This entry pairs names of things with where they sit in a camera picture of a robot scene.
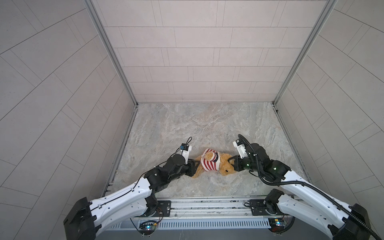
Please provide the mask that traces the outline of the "tan plush teddy bear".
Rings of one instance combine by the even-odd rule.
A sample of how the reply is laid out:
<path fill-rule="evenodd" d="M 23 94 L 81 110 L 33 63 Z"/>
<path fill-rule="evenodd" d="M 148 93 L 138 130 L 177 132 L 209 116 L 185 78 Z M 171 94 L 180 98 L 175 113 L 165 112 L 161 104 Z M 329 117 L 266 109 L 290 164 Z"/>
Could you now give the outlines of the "tan plush teddy bear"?
<path fill-rule="evenodd" d="M 228 162 L 228 159 L 231 157 L 232 156 L 230 154 L 226 154 L 226 153 L 220 154 L 221 161 L 220 161 L 220 166 L 219 166 L 218 171 L 222 176 L 227 176 L 227 175 L 231 175 L 231 174 L 236 173 L 234 167 Z M 203 165 L 200 164 L 198 166 L 197 171 L 194 174 L 193 178 L 195 179 L 195 178 L 199 177 L 205 171 L 206 170 L 203 168 Z"/>

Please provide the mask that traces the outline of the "red white striped knit sweater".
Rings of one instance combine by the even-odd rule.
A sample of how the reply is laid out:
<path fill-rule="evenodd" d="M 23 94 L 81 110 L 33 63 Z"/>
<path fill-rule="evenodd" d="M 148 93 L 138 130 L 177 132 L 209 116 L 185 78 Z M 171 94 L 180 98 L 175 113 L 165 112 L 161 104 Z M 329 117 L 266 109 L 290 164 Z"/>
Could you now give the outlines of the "red white striped knit sweater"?
<path fill-rule="evenodd" d="M 220 153 L 212 149 L 206 149 L 201 156 L 200 162 L 206 172 L 218 171 L 221 162 Z"/>

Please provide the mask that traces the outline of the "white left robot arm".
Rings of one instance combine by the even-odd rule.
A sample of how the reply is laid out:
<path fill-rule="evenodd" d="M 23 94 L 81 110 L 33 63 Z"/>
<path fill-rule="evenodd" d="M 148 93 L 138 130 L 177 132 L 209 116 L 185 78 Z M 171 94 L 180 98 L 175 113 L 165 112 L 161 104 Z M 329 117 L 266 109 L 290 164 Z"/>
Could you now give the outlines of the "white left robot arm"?
<path fill-rule="evenodd" d="M 155 166 L 117 192 L 91 201 L 86 197 L 79 199 L 64 219 L 66 238 L 94 240 L 125 219 L 152 215 L 158 205 L 155 193 L 183 175 L 194 176 L 199 165 L 199 161 L 174 154 L 163 166 Z"/>

